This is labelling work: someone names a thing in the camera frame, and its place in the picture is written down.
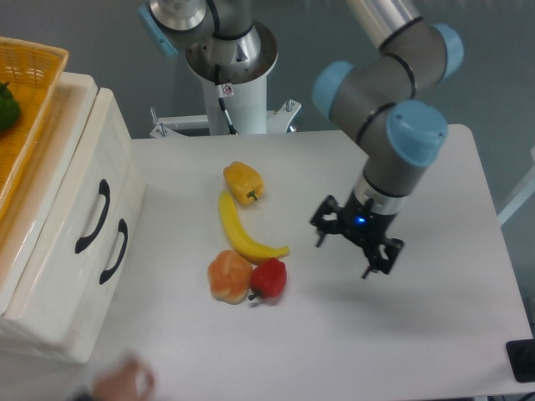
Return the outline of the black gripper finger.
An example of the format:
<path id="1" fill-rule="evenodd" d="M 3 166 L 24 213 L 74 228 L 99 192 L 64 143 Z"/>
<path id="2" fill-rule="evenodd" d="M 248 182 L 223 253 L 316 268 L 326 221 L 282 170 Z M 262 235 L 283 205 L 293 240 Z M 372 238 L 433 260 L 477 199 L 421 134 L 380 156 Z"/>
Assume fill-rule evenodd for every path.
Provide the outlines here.
<path id="1" fill-rule="evenodd" d="M 328 195 L 314 212 L 309 223 L 316 228 L 318 240 L 316 247 L 321 247 L 327 235 L 341 235 L 345 225 L 340 217 L 343 207 L 332 195 Z"/>
<path id="2" fill-rule="evenodd" d="M 397 238 L 383 237 L 380 240 L 365 240 L 363 251 L 369 266 L 361 278 L 366 279 L 370 273 L 389 275 L 404 246 L 405 243 Z"/>

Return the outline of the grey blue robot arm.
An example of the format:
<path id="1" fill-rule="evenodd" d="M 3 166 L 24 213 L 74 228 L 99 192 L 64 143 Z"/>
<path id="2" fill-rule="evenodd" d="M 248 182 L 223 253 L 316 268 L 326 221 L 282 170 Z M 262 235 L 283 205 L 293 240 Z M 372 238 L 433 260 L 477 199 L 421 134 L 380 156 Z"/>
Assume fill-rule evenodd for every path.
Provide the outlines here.
<path id="1" fill-rule="evenodd" d="M 351 1 L 349 8 L 380 57 L 366 69 L 330 64 L 312 99 L 368 159 L 347 202 L 326 198 L 311 224 L 320 237 L 340 234 L 360 247 L 368 272 L 387 274 L 404 243 L 386 232 L 448 135 L 443 115 L 417 94 L 453 74 L 464 48 L 455 30 L 427 24 L 410 1 Z M 278 48 L 251 2 L 148 1 L 139 14 L 162 53 L 186 53 L 203 84 L 212 134 L 267 132 L 274 116 L 266 78 Z"/>

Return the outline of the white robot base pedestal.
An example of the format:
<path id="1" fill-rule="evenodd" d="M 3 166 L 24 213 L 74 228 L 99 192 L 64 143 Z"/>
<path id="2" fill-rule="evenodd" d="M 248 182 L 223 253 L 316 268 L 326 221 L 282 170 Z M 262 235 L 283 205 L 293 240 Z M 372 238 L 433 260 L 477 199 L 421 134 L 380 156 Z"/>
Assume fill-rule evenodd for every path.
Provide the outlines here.
<path id="1" fill-rule="evenodd" d="M 190 71 L 200 80 L 206 113 L 158 117 L 151 109 L 160 137 L 191 129 L 210 135 L 256 135 L 294 132 L 292 122 L 302 105 L 288 99 L 269 110 L 268 75 L 278 61 L 273 33 L 260 22 L 236 39 L 210 36 L 185 50 Z"/>

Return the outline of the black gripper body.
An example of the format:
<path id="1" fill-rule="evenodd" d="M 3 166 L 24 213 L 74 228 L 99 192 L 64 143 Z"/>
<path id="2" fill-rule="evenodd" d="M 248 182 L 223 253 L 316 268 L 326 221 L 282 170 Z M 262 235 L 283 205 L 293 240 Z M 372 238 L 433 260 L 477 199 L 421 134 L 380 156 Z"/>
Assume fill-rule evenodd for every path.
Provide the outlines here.
<path id="1" fill-rule="evenodd" d="M 380 214 L 373 211 L 374 207 L 373 199 L 361 203 L 351 193 L 338 214 L 344 223 L 344 235 L 362 247 L 365 254 L 379 255 L 382 247 L 386 255 L 400 252 L 401 240 L 386 235 L 397 214 Z"/>

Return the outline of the blurred human hand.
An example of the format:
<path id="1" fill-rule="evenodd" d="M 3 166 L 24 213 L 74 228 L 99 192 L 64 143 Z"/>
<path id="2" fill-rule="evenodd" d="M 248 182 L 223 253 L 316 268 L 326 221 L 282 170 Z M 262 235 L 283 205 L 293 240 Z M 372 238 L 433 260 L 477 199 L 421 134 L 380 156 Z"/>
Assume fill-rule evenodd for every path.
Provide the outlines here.
<path id="1" fill-rule="evenodd" d="M 129 356 L 117 368 L 94 382 L 93 400 L 150 400 L 156 389 L 152 367 L 137 356 Z"/>

